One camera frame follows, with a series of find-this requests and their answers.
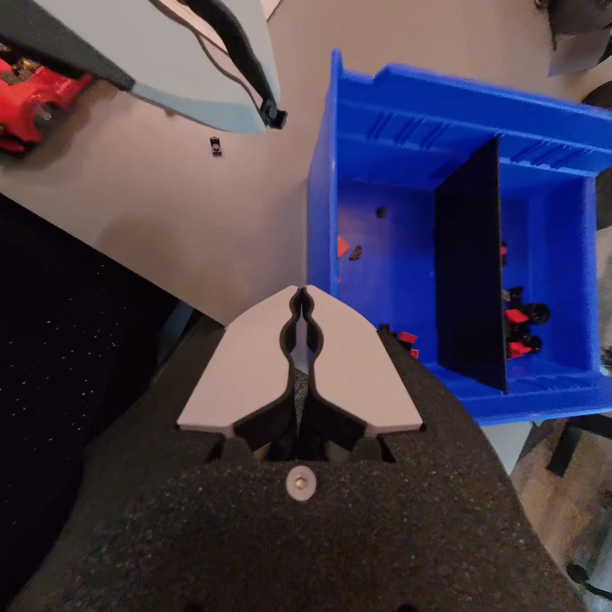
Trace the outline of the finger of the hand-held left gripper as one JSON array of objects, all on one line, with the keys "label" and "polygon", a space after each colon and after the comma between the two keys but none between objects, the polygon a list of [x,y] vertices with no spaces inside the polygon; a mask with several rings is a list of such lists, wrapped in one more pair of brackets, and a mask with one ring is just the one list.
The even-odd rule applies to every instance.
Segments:
[{"label": "finger of the hand-held left gripper", "polygon": [[183,18],[259,104],[280,105],[280,84],[267,23],[266,1],[184,1]]},{"label": "finger of the hand-held left gripper", "polygon": [[134,97],[223,132],[262,134],[246,83],[191,26],[153,1],[36,1],[119,67]]}]

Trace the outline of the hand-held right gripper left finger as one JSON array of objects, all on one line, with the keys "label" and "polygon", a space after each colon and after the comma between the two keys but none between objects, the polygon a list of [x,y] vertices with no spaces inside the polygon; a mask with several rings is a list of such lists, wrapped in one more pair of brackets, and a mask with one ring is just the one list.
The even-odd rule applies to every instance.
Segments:
[{"label": "hand-held right gripper left finger", "polygon": [[181,430],[276,439],[292,426],[300,300],[290,285],[226,326],[178,417]]}]

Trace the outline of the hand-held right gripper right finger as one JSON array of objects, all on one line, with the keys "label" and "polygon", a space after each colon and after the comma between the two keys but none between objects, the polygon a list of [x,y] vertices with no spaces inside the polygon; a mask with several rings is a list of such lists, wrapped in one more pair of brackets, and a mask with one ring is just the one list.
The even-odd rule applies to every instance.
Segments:
[{"label": "hand-held right gripper right finger", "polygon": [[318,400],[362,428],[358,438],[420,430],[424,421],[374,325],[314,285],[304,287],[304,319]]}]

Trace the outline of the red lego car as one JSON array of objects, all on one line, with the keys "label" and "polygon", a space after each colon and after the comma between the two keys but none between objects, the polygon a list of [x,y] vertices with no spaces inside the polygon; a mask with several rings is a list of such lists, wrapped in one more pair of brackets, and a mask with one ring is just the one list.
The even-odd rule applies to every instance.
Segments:
[{"label": "red lego car", "polygon": [[2,43],[1,152],[26,157],[93,82],[90,74],[65,75]]}]

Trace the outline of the heap of lego parts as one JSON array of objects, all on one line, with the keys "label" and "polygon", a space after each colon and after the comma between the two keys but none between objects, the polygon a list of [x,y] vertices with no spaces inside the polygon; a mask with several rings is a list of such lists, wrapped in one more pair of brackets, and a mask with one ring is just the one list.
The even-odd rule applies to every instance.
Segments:
[{"label": "heap of lego parts", "polygon": [[502,276],[501,299],[506,360],[539,354],[543,340],[533,328],[549,323],[551,311],[543,302],[524,301],[524,287],[506,287]]},{"label": "heap of lego parts", "polygon": [[418,335],[404,319],[402,246],[396,245],[395,207],[365,203],[339,207],[338,298],[419,359]]}]

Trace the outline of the blue plastic bin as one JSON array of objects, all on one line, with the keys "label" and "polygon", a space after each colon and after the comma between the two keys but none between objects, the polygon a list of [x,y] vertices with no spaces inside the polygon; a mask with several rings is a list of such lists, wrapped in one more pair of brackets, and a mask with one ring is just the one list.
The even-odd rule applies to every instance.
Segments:
[{"label": "blue plastic bin", "polygon": [[[551,311],[542,351],[507,361],[507,394],[438,363],[434,191],[499,136],[502,276]],[[611,166],[611,111],[391,64],[331,60],[308,176],[309,284],[338,298],[339,207],[395,207],[403,321],[420,362],[480,425],[611,410],[600,370],[595,179]]]}]

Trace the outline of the black bin divider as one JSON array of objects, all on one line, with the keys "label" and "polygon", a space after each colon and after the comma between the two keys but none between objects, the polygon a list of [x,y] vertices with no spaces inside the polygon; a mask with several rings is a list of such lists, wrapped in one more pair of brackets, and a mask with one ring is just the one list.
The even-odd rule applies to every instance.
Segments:
[{"label": "black bin divider", "polygon": [[438,363],[507,394],[499,136],[434,191]]}]

